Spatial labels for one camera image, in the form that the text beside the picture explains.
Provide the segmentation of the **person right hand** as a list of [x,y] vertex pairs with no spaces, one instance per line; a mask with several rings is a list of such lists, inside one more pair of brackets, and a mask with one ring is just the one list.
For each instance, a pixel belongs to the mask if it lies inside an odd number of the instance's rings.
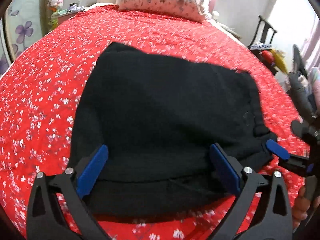
[[293,228],[297,228],[302,221],[307,219],[307,211],[310,209],[310,205],[314,208],[319,206],[319,196],[311,204],[310,200],[304,197],[306,188],[302,186],[298,191],[298,196],[295,198],[295,203],[292,207],[292,219],[293,219]]

